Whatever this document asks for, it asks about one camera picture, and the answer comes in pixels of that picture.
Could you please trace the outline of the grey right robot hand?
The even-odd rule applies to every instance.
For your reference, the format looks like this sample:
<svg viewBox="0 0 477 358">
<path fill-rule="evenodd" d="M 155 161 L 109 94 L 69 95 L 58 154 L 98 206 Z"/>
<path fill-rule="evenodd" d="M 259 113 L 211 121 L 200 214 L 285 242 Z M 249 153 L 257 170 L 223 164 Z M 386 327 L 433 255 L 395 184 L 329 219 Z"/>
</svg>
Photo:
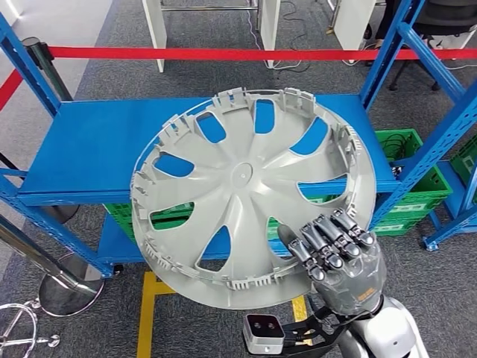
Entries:
<svg viewBox="0 0 477 358">
<path fill-rule="evenodd" d="M 321 214 L 297 233 L 280 224 L 277 233 L 334 313 L 371 314 L 380 304 L 387 274 L 380 245 L 344 209 Z"/>
</svg>

